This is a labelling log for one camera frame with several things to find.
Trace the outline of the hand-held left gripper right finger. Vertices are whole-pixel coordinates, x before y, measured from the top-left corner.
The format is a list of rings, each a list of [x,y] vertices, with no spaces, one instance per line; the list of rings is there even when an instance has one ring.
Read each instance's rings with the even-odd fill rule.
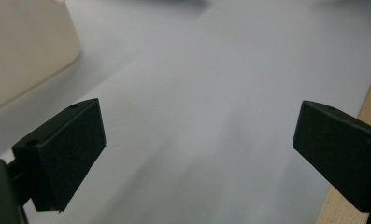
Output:
[[[371,224],[371,126],[332,106],[304,101],[293,148]]]

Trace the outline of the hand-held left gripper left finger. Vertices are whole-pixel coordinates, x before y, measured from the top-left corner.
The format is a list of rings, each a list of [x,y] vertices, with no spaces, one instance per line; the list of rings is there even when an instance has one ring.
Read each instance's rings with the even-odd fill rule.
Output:
[[[18,202],[65,210],[106,144],[98,99],[67,107],[12,147],[8,168]]]

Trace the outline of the cream plastic container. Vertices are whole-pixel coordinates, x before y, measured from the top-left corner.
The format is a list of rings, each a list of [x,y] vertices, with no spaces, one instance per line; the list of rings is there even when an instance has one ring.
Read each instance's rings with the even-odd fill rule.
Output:
[[[0,107],[64,70],[79,54],[65,0],[0,0]]]

